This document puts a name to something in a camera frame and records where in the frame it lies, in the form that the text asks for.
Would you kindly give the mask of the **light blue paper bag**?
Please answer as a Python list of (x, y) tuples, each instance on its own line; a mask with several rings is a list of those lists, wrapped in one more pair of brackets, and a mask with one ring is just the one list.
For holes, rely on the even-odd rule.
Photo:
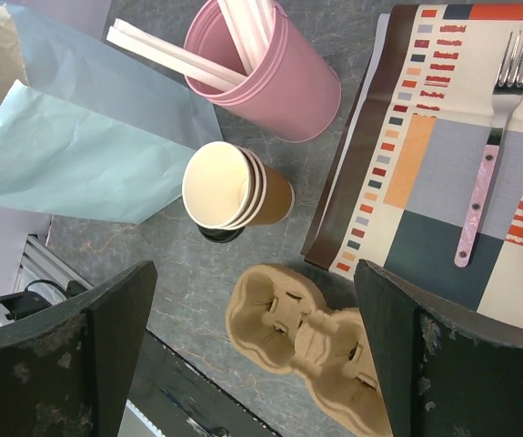
[(213, 106), (72, 27), (0, 3), (0, 207), (138, 224), (219, 140)]

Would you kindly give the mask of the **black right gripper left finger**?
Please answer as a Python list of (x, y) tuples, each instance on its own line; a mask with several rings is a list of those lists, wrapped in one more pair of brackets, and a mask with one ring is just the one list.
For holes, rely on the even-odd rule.
[(143, 261), (0, 327), (0, 436), (116, 436), (156, 280)]

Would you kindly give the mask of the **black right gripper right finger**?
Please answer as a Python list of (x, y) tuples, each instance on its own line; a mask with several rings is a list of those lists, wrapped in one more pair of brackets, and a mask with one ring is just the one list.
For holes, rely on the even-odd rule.
[(523, 436), (523, 329), (360, 260), (354, 274), (396, 436)]

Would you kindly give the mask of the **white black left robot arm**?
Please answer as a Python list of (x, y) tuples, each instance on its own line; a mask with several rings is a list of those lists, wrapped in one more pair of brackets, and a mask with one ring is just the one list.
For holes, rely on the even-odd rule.
[(31, 281), (23, 291), (0, 296), (0, 328), (63, 303), (88, 290), (88, 287), (76, 280), (70, 280), (65, 288), (49, 279)]

